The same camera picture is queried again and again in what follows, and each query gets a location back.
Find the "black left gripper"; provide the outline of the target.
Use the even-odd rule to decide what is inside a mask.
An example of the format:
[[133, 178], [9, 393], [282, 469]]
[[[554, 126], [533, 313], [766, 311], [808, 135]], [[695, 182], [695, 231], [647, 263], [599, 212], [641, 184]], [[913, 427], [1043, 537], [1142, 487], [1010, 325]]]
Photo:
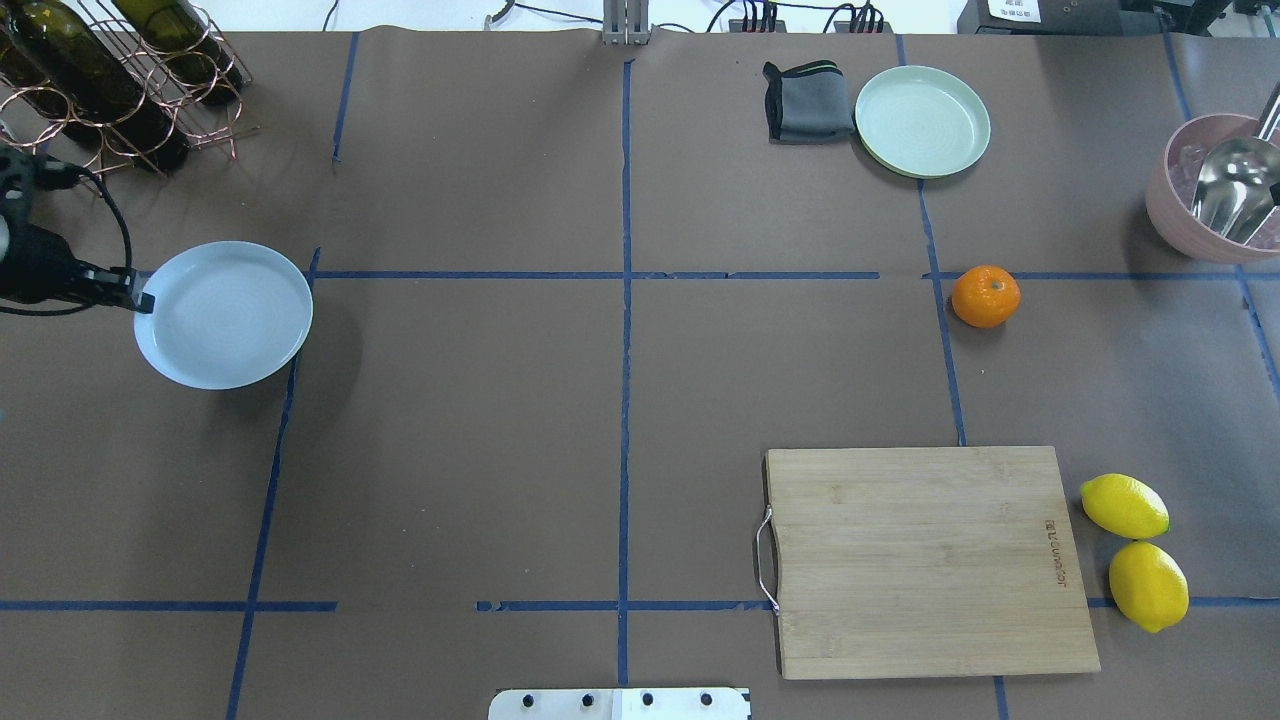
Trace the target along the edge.
[[59, 300], [152, 314], [155, 297], [146, 293], [138, 272], [128, 266], [99, 268], [79, 260], [59, 234], [38, 227], [6, 223], [3, 232], [1, 296], [35, 305]]

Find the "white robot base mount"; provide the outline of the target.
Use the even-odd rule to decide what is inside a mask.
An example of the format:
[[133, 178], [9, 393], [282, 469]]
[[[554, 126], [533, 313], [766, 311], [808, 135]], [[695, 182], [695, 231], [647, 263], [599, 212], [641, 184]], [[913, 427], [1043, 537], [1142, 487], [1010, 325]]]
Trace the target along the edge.
[[751, 719], [750, 692], [732, 687], [508, 689], [489, 719]]

